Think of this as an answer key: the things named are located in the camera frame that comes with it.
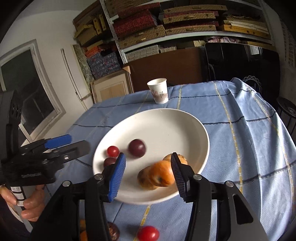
window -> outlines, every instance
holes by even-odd
[[[19,143],[41,139],[64,115],[42,64],[36,40],[0,57],[1,91],[16,90],[23,100]]]

white plate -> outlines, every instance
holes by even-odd
[[[127,151],[133,139],[141,139],[146,144],[146,153],[141,158],[133,158]],[[203,124],[193,115],[175,109],[143,111],[114,126],[96,149],[94,174],[102,173],[106,150],[112,145],[126,154],[126,169],[116,199],[131,204],[153,204],[178,195],[175,184],[151,191],[142,189],[137,181],[140,170],[176,152],[185,156],[195,173],[201,173],[210,150]]]

window frame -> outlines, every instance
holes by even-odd
[[[49,129],[66,113],[66,111],[62,106],[60,100],[58,99],[57,94],[55,93],[52,87],[52,84],[49,80],[49,77],[46,73],[45,67],[42,63],[42,59],[39,53],[36,39],[31,40],[27,43],[24,43],[10,50],[9,52],[7,52],[6,54],[0,57],[0,84],[1,84],[2,90],[6,91],[6,87],[4,84],[1,67],[4,64],[6,64],[8,61],[13,59],[14,57],[20,55],[21,53],[27,50],[31,51],[32,59],[33,59],[39,80],[45,90],[45,93],[47,94],[47,97],[49,98],[54,108],[54,110],[33,130],[31,134],[27,132],[27,130],[22,125],[22,123],[19,124],[19,128],[24,133],[28,141],[33,142],[38,139],[42,139],[44,135],[49,131]]]

black stool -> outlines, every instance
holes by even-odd
[[[291,101],[289,101],[283,97],[278,97],[276,99],[276,101],[279,105],[279,108],[281,109],[279,116],[281,116],[282,112],[285,112],[290,117],[288,125],[287,125],[287,129],[288,129],[291,119],[293,118],[296,120],[296,106]],[[292,133],[295,129],[295,126],[296,126],[296,122],[294,124],[294,127],[293,127],[290,135],[292,135]]]

human hand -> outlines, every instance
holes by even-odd
[[[44,185],[37,185],[33,194],[24,201],[25,210],[22,211],[21,216],[29,221],[36,222],[41,215],[44,204]],[[13,193],[5,186],[0,186],[0,195],[13,208],[17,204],[17,200]]]

